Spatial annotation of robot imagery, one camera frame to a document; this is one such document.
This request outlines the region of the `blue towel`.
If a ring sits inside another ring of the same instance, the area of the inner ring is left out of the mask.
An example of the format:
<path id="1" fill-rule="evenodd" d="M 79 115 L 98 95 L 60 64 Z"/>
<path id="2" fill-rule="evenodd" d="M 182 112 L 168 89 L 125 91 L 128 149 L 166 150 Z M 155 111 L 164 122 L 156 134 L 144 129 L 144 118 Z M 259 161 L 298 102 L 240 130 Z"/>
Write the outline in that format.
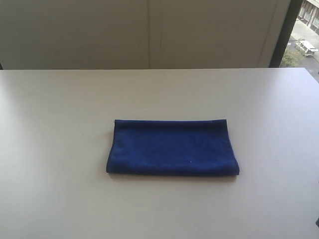
<path id="1" fill-rule="evenodd" d="M 159 176 L 238 176 L 225 119 L 115 120 L 106 172 Z"/>

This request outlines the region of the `dark window frame post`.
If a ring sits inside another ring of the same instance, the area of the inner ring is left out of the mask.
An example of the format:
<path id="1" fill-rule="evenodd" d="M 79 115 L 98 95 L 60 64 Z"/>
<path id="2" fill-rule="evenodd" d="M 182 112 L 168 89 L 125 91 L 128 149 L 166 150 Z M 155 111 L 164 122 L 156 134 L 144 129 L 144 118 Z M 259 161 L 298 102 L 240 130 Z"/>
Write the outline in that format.
<path id="1" fill-rule="evenodd" d="M 291 0 L 280 34 L 279 38 L 277 40 L 276 47 L 274 49 L 269 68 L 278 68 L 280 66 L 281 60 L 283 58 L 284 52 L 287 47 L 287 43 L 290 39 L 290 35 L 292 33 L 292 30 L 294 28 L 296 19 L 298 17 L 302 0 Z"/>

